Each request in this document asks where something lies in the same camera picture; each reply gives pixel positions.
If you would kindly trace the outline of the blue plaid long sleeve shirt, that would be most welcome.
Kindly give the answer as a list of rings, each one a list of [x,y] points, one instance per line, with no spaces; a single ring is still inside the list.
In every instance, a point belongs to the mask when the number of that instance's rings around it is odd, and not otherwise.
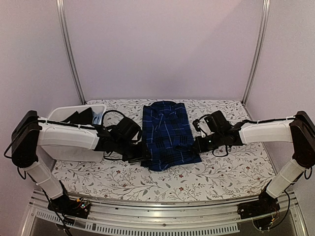
[[[192,150],[194,138],[184,103],[158,101],[144,106],[142,143],[151,157],[141,166],[151,171],[201,162],[200,155]]]

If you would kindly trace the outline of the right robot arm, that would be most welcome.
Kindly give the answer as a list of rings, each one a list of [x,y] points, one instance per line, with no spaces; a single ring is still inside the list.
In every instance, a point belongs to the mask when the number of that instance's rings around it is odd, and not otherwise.
[[[264,187],[259,195],[260,200],[254,204],[258,214],[270,210],[274,205],[273,200],[315,164],[315,125],[304,111],[285,118],[259,121],[246,119],[236,124],[231,124],[221,111],[215,111],[206,115],[204,120],[211,133],[195,138],[192,149],[196,153],[253,143],[292,144],[291,160]]]

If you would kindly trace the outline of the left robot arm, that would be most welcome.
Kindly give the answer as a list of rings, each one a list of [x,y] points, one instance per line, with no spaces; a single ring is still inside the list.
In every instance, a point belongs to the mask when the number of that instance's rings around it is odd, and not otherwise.
[[[111,155],[118,153],[122,161],[128,163],[148,161],[151,153],[141,141],[141,127],[124,116],[116,125],[75,124],[70,121],[54,121],[41,118],[36,111],[26,113],[11,135],[11,142],[3,155],[20,169],[23,169],[35,183],[46,192],[56,208],[62,213],[70,213],[72,200],[67,191],[40,157],[38,147],[58,148],[58,157],[70,159],[82,155],[85,162],[93,160],[93,153]]]

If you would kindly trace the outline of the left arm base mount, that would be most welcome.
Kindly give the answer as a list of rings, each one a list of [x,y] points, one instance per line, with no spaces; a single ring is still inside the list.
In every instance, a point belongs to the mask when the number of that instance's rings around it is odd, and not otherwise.
[[[87,219],[91,209],[91,201],[83,198],[73,200],[68,195],[62,195],[56,199],[49,199],[48,209],[62,215]]]

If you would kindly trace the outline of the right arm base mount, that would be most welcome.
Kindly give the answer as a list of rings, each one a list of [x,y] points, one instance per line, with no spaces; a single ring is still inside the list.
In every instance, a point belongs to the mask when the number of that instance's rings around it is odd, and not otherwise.
[[[269,195],[259,196],[257,200],[241,203],[237,213],[241,219],[254,218],[254,226],[261,231],[269,230],[279,216],[280,205],[277,198]]]

